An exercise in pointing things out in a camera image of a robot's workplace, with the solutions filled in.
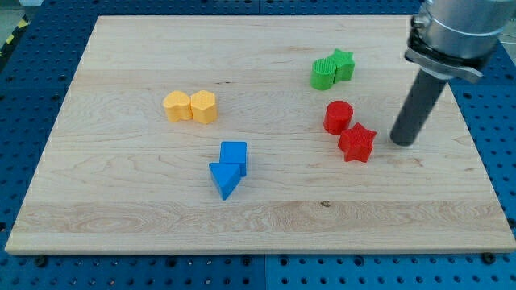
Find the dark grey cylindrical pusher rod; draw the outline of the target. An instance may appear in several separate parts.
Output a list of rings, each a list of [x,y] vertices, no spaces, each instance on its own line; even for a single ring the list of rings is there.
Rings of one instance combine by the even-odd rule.
[[[414,143],[446,84],[446,80],[434,77],[422,69],[418,71],[390,131],[394,143],[399,146]]]

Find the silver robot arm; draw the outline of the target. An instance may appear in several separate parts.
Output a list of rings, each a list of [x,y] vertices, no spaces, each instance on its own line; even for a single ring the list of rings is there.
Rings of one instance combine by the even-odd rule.
[[[414,143],[445,85],[478,82],[515,0],[425,0],[410,20],[405,58],[420,66],[390,131],[400,146]]]

